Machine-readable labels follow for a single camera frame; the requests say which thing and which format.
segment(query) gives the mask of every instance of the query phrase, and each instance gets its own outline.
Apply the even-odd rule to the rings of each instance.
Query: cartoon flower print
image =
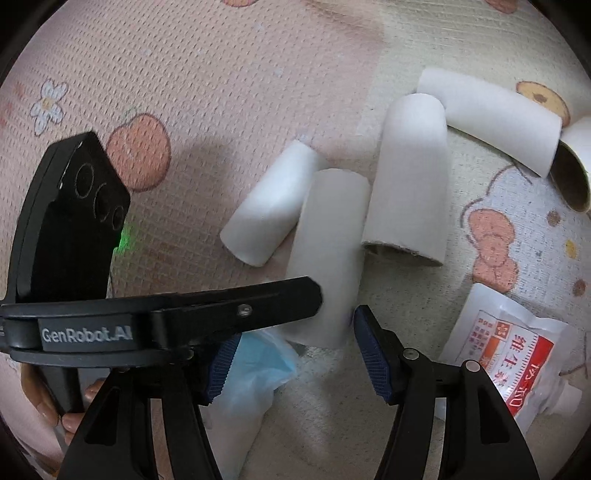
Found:
[[[49,121],[60,124],[64,119],[64,110],[58,102],[68,91],[66,83],[56,85],[52,79],[47,79],[41,87],[41,99],[33,104],[31,116],[35,117],[35,135],[39,137],[46,129]]]

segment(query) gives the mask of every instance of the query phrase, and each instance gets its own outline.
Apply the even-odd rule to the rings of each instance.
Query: blue gripper pad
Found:
[[[390,384],[390,365],[361,307],[353,314],[353,329],[376,394],[387,403],[391,402],[394,395]]]
[[[232,366],[236,349],[240,343],[242,334],[237,333],[220,345],[216,356],[209,364],[209,376],[207,388],[205,390],[205,399],[209,403],[222,393],[223,385],[228,377],[228,372]]]

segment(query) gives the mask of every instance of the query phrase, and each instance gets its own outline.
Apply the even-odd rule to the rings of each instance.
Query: plastic bag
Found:
[[[477,283],[439,361],[451,365],[468,359],[479,362],[525,434],[542,411],[569,416],[577,409],[582,392],[558,375],[576,335],[567,323],[536,317]],[[437,401],[436,416],[445,419],[442,399]]]
[[[297,354],[266,330],[244,333],[222,393],[201,407],[224,480],[235,480],[271,407],[274,390],[296,375]]]

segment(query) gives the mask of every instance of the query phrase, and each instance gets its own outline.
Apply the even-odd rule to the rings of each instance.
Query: cartoon apple print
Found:
[[[517,0],[485,0],[495,10],[510,15],[517,11]]]
[[[158,186],[170,166],[170,139],[154,115],[141,113],[111,134],[107,154],[127,188],[145,192]]]
[[[223,0],[226,5],[230,7],[249,7],[258,0]]]

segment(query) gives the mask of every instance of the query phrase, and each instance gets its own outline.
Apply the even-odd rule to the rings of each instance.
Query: white cardboard tube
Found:
[[[222,243],[244,263],[263,266],[296,226],[314,173],[328,166],[315,150],[294,140],[222,229]]]
[[[577,212],[591,208],[591,116],[563,130],[550,170],[562,197]]]
[[[362,243],[378,255],[392,249],[445,260],[451,165],[445,111],[416,93],[388,109]]]
[[[312,318],[278,327],[287,340],[340,348],[347,339],[359,293],[369,181],[331,168],[314,175],[298,223],[287,278],[309,276],[322,288],[323,303]]]
[[[545,178],[554,160],[562,119],[517,92],[484,80],[426,68],[417,92],[443,104],[447,124],[505,152]]]

